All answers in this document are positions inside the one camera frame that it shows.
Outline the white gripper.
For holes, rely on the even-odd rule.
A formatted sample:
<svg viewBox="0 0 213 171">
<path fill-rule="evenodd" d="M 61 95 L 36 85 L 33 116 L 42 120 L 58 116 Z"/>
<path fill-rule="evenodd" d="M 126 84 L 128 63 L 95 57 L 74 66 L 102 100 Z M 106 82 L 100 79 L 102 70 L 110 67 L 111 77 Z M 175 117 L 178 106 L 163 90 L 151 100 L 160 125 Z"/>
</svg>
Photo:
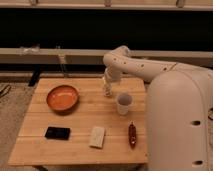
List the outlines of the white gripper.
<svg viewBox="0 0 213 171">
<path fill-rule="evenodd" d="M 103 84 L 106 84 L 107 80 L 109 82 L 110 89 L 113 89 L 114 82 L 119 82 L 121 80 L 121 72 L 117 69 L 107 67 L 102 80 Z"/>
</svg>

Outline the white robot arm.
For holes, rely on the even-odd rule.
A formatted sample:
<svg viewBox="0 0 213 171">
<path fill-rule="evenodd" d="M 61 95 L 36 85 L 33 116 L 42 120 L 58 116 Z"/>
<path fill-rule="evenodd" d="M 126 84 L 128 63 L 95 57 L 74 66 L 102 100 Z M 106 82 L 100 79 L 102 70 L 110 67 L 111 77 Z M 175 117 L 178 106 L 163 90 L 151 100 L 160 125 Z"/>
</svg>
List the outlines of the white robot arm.
<svg viewBox="0 0 213 171">
<path fill-rule="evenodd" d="M 126 46 L 103 57 L 105 91 L 123 73 L 149 84 L 146 131 L 149 171 L 211 171 L 208 116 L 213 70 L 179 62 L 134 59 Z"/>
</svg>

